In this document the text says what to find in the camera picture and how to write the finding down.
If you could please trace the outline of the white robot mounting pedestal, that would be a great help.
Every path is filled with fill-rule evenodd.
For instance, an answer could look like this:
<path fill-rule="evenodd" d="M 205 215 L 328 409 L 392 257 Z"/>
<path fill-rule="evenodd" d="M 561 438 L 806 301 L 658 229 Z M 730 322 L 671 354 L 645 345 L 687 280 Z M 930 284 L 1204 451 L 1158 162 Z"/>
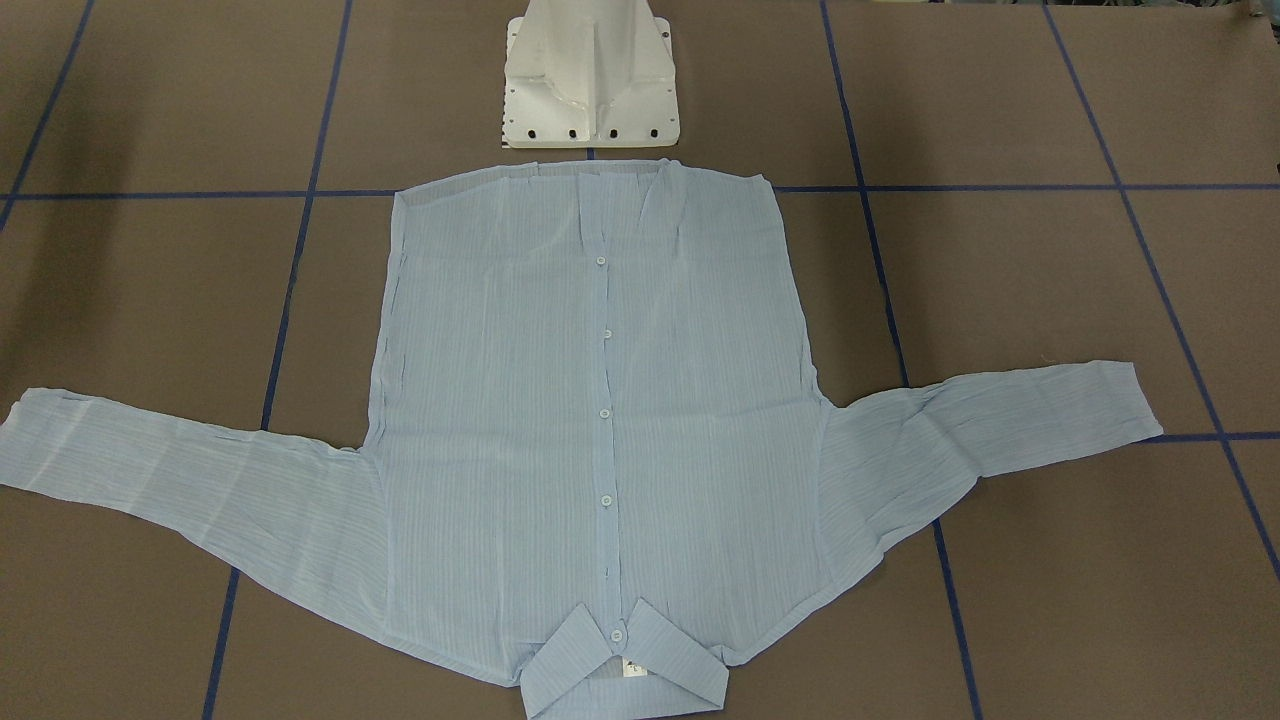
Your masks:
<path fill-rule="evenodd" d="M 681 136 L 672 28 L 648 1 L 531 1 L 506 27 L 507 149 L 663 149 Z"/>

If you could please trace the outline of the light blue button shirt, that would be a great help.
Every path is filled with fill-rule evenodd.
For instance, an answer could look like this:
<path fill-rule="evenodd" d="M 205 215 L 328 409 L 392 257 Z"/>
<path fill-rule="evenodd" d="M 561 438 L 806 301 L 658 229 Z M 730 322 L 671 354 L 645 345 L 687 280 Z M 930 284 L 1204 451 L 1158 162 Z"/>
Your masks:
<path fill-rule="evenodd" d="M 1130 363 L 822 392 L 773 187 L 676 161 L 398 192 L 360 448 L 68 389 L 3 484 L 175 530 L 530 719 L 718 710 L 979 479 L 1162 433 Z"/>

